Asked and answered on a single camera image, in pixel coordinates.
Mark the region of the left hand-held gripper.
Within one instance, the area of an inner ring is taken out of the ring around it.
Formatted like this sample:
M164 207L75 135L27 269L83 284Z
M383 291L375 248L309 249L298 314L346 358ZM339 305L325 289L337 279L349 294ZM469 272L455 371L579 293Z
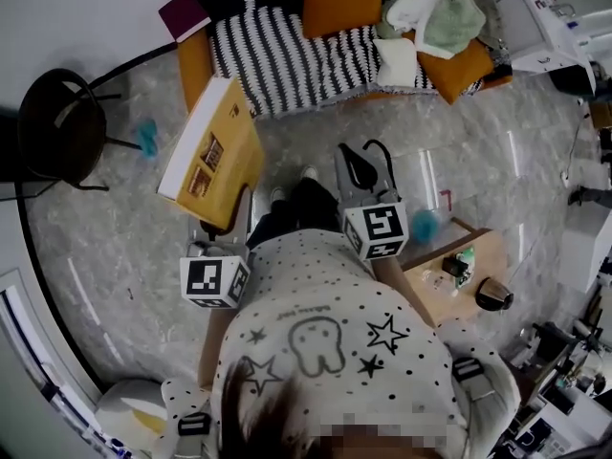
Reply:
M190 216L186 256L180 259L181 296L205 309L237 309L251 276L252 190L244 187L228 236L216 239L216 227Z

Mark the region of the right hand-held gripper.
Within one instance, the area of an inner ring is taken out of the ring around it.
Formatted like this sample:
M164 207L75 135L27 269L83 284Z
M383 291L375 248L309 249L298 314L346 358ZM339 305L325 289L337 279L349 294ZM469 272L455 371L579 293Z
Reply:
M340 227L349 245L361 261L396 256L409 239L409 229L386 146L340 143L335 167Z

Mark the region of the yellow book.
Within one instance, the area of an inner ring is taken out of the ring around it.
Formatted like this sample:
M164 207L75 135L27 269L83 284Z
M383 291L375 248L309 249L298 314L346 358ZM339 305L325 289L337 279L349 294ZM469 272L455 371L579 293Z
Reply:
M213 77L188 115L157 193L221 230L232 224L245 188L254 190L264 163L239 81Z

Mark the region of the person's right forearm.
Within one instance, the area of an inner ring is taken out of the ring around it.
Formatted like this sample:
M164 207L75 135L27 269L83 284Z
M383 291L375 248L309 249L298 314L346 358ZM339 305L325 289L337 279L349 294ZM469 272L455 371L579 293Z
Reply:
M374 275L381 283L401 294L429 327L436 327L430 312L412 289L395 256L374 259L371 261L371 266Z

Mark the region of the person's left forearm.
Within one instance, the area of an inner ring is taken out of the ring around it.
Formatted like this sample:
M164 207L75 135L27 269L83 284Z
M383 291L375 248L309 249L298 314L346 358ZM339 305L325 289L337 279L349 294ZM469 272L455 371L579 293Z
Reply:
M197 373L197 382L201 389L211 390L213 387L223 339L237 314L236 309L213 309L209 313Z

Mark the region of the maroon book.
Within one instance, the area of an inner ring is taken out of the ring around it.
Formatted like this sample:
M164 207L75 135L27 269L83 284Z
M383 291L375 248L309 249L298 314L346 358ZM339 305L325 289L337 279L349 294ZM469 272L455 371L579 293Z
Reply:
M171 0L158 10L158 14L177 43L184 42L211 22L198 0Z

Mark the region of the person's black trousers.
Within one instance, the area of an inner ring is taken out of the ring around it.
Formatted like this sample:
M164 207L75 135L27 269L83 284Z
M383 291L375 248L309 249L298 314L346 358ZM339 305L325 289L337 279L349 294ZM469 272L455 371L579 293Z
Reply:
M247 241L247 247L258 245L297 230L340 232L338 201L318 181L301 179L287 200L272 201L269 213L261 217Z

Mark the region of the teal fluffy duster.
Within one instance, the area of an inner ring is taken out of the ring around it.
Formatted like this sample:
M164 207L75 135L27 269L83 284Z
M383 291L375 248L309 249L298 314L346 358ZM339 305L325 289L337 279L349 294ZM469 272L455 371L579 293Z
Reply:
M142 121L136 128L138 146L147 159L153 159L158 155L157 132L156 122L152 119Z

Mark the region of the white pillow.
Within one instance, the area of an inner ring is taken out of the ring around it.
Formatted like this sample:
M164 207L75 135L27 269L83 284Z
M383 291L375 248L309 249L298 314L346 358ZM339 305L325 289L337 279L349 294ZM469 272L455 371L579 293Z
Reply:
M380 86L414 87L418 60L414 43L407 38L374 39L381 66L376 83Z

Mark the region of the black power adapter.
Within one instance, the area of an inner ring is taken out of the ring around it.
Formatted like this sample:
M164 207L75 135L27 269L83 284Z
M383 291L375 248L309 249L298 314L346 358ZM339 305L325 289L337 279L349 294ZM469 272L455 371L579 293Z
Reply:
M442 270L453 277L463 275L468 267L469 265L466 262L456 256L447 256L442 261Z

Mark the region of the clear plastic bottle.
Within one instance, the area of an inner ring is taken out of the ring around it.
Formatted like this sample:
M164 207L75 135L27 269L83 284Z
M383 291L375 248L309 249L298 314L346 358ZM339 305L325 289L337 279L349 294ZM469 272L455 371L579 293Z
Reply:
M441 295L449 297L456 297L458 295L458 289L455 287L454 281L451 278L445 277L442 273L426 270L423 272L422 279Z

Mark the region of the green and white box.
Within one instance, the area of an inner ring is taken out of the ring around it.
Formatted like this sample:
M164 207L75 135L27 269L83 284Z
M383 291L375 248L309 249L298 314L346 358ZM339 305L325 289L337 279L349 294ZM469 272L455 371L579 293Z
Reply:
M455 287L462 289L473 279L475 269L475 250L474 246L469 246L455 254L455 259L461 262L460 272L455 276Z

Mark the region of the small orange cushion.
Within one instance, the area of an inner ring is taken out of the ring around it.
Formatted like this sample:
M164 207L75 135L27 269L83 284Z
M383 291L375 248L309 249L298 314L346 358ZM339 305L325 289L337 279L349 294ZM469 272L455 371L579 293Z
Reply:
M417 59L427 78L448 104L453 104L470 85L493 71L488 49L477 39L451 59L423 52L417 53Z

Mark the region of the wooden table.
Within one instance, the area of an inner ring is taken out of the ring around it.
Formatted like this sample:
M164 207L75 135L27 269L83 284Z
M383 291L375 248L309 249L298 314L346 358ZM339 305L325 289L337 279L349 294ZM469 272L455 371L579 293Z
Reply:
M432 270L451 278L455 283L455 277L442 270L442 261L469 246L474 246L475 250L473 279L467 286L458 289L456 297L441 295L423 281L423 272ZM451 217L443 225L428 251L416 254L404 262L402 268L406 279L435 323L456 317L469 319L480 312L475 302L475 294L482 280L486 277L492 277L499 282L507 280L506 244L503 235L496 230L475 228L457 217Z

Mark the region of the dark metal jug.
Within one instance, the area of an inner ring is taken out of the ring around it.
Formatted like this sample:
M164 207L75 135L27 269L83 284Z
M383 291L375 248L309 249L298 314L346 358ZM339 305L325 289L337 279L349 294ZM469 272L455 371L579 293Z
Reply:
M512 306L514 294L496 279L486 277L476 290L475 302L485 311L505 311Z

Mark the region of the green and white blanket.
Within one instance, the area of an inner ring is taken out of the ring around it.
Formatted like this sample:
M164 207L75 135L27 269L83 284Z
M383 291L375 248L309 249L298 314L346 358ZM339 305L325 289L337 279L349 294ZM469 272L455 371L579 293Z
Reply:
M376 33L396 39L413 32L417 52L450 60L466 50L485 24L474 0L384 0Z

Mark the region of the black chair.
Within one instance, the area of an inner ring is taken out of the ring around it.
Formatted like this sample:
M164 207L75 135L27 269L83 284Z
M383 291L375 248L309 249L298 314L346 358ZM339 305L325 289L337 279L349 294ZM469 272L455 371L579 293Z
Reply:
M107 135L100 103L120 94L98 96L77 73L52 69L28 89L17 118L17 140L26 167L54 182L82 191L107 191L108 186L86 186L106 145L140 150L133 142Z

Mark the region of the grey round pouf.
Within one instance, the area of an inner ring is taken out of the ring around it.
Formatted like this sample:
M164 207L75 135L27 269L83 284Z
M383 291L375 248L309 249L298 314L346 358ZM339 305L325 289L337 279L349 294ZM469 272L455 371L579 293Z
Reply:
M129 448L151 451L167 419L161 385L147 380L120 381L101 397L95 418L106 435Z

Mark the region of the grey knitted throw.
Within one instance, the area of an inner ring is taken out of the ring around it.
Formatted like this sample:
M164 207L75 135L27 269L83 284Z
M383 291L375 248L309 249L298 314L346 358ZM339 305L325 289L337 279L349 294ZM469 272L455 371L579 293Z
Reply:
M504 26L495 0L473 0L485 15L485 24L477 39L488 49L494 67L510 65L510 53L505 39Z

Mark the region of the white cabinet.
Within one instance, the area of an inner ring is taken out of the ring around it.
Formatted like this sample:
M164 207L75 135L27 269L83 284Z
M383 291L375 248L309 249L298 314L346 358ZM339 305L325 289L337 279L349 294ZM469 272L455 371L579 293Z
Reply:
M612 74L612 0L496 0L513 69L543 74L594 61Z

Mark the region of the cardboard box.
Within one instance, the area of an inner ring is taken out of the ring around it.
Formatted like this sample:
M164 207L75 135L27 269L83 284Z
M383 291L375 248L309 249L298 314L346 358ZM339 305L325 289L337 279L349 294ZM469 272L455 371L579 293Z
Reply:
M589 103L590 117L595 129L612 128L612 101Z

